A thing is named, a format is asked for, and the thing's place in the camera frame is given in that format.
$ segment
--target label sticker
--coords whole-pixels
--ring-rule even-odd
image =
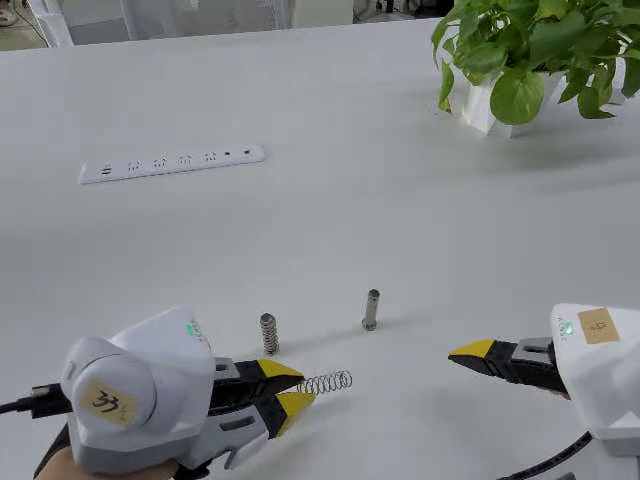
[[[580,312],[578,318],[588,344],[620,341],[616,324],[606,308]]]
[[[128,427],[138,411],[138,397],[94,379],[84,391],[80,406],[111,423]]]

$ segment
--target white power strip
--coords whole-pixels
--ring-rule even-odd
[[[240,148],[221,148],[129,160],[85,163],[80,171],[80,183],[86,185],[149,175],[189,172],[242,163],[257,163],[264,159],[264,150],[261,146],[249,145]]]

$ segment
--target human hand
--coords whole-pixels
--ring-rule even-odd
[[[71,448],[67,447],[51,457],[36,480],[169,480],[177,470],[178,464],[169,460],[162,465],[124,476],[92,475],[76,465]]]

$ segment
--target metal cylinder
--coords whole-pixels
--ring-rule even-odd
[[[262,329],[262,343],[264,344],[264,353],[273,355],[280,349],[278,345],[278,329],[276,327],[276,319],[270,313],[264,313],[260,317],[260,328]]]
[[[367,295],[367,308],[362,319],[362,327],[370,332],[375,330],[377,326],[376,314],[378,313],[378,300],[380,300],[380,292],[378,290],[369,290]]]

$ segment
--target upright spring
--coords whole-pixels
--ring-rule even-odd
[[[278,345],[278,330],[276,327],[276,319],[270,313],[265,313],[260,317],[260,328],[262,329],[262,343],[264,344],[264,353],[273,355],[280,346]]]
[[[300,393],[313,393],[319,395],[321,393],[335,392],[343,388],[349,388],[353,384],[353,377],[348,370],[339,370],[328,375],[318,375],[317,377],[307,378],[297,385]]]

